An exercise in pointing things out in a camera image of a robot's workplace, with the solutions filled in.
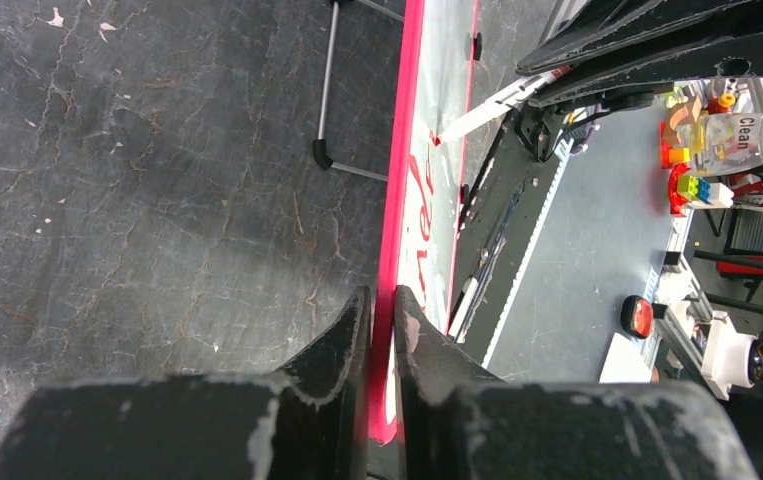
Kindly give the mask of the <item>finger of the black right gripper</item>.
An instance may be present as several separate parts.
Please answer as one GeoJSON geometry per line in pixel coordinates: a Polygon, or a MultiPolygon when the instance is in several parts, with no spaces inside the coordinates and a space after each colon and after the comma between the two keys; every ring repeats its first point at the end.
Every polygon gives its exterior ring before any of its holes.
{"type": "Polygon", "coordinates": [[[677,81],[763,78],[763,1],[589,1],[516,65],[521,76],[567,68],[532,99],[548,106],[677,81]]]}

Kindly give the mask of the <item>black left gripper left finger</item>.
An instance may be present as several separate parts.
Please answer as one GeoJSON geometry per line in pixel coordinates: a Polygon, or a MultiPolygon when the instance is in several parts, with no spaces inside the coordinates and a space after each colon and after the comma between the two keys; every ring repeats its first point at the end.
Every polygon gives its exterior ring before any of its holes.
{"type": "Polygon", "coordinates": [[[264,374],[79,379],[38,389],[0,479],[362,479],[371,293],[264,374]]]}

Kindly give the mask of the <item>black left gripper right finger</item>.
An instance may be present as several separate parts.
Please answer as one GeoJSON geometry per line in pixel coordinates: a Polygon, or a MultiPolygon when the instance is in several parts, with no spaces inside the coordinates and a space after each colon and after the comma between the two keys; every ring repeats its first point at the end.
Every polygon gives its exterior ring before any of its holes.
{"type": "Polygon", "coordinates": [[[406,479],[753,479],[723,408],[701,387],[511,384],[395,293],[401,474],[406,479]]]}

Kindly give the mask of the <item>red whiteboard marker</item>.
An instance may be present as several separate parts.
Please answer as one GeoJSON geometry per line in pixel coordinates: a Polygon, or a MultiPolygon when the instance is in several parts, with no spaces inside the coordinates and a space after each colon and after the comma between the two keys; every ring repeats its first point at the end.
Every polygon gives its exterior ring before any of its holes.
{"type": "Polygon", "coordinates": [[[439,134],[432,137],[435,146],[466,136],[489,121],[506,114],[524,103],[541,88],[565,75],[570,67],[563,66],[544,73],[524,76],[491,95],[484,102],[454,120],[439,134]]]}

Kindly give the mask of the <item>pink-framed whiteboard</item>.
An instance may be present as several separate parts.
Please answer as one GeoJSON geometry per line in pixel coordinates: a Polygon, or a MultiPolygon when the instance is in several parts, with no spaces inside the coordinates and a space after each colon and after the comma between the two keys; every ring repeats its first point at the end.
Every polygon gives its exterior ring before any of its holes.
{"type": "Polygon", "coordinates": [[[410,288],[437,330],[451,324],[466,140],[439,136],[470,108],[478,8],[405,4],[370,352],[368,434],[380,444],[398,430],[396,290],[410,288]]]}

